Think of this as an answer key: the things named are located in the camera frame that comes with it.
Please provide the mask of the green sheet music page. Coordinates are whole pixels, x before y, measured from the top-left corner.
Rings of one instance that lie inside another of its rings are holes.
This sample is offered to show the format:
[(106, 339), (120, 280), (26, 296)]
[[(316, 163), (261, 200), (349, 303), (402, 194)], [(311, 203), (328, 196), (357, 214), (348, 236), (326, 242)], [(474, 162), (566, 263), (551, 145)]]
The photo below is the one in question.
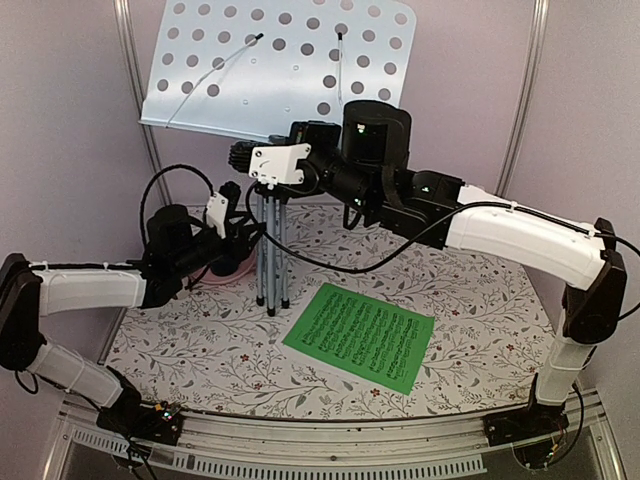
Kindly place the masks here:
[(320, 370), (412, 392), (435, 319), (324, 283), (284, 335), (284, 351)]

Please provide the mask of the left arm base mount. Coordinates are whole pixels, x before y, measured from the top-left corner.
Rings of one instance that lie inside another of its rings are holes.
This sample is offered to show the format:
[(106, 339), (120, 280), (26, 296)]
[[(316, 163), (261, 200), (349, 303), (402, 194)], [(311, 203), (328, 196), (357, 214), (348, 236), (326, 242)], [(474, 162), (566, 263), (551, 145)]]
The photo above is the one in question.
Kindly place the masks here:
[(102, 409), (97, 426), (126, 438), (176, 446), (183, 430), (184, 416), (178, 404), (162, 401), (117, 410)]

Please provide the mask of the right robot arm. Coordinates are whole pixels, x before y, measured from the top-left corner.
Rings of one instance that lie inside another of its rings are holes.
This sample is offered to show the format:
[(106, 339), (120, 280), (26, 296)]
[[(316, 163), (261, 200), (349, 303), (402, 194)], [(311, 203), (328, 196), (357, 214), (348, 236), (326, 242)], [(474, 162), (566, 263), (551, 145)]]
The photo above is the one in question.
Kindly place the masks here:
[(308, 149), (299, 163), (308, 193), (341, 201), (365, 225), (436, 249), (494, 255), (564, 282), (562, 329), (517, 415), (521, 432), (537, 436), (554, 422), (593, 350), (618, 326), (627, 284), (619, 238), (605, 219), (572, 222), (451, 175), (411, 170), (411, 130), (407, 111), (355, 100), (340, 123), (294, 122), (288, 140)]

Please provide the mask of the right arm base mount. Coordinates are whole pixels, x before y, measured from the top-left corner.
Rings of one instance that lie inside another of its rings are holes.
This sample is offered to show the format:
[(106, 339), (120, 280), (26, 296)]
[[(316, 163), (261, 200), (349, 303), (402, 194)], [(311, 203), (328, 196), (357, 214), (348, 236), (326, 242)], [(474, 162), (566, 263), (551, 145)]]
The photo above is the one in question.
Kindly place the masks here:
[(515, 410), (485, 415), (482, 421), (490, 446), (559, 433), (569, 426), (564, 405), (545, 406), (536, 402)]

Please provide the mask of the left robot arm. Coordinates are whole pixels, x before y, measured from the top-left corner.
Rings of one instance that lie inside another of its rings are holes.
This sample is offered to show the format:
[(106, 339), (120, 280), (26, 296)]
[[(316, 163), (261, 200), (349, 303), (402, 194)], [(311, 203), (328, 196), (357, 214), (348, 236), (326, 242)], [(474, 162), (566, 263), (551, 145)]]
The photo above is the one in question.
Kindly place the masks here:
[(28, 372), (91, 400), (128, 434), (141, 433), (149, 423), (138, 390), (115, 370), (47, 339), (41, 318), (66, 311), (162, 307), (214, 265), (238, 266), (265, 231), (249, 213), (214, 205), (203, 218), (191, 216), (183, 205), (170, 205), (143, 225), (139, 260), (54, 266), (13, 253), (1, 266), (2, 368)]

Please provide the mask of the white perforated music stand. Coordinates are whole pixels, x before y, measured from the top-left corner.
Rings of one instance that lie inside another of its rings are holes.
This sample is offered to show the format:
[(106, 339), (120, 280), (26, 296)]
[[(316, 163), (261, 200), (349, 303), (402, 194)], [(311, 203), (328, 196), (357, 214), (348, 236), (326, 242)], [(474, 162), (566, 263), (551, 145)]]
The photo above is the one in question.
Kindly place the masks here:
[[(140, 120), (234, 144), (289, 145), (293, 122), (340, 123), (351, 101), (400, 108), (415, 27), (413, 11), (394, 1), (170, 1)], [(274, 315), (290, 303), (286, 205), (325, 193), (243, 175), (251, 186), (236, 211), (265, 225), (254, 249), (256, 301)]]

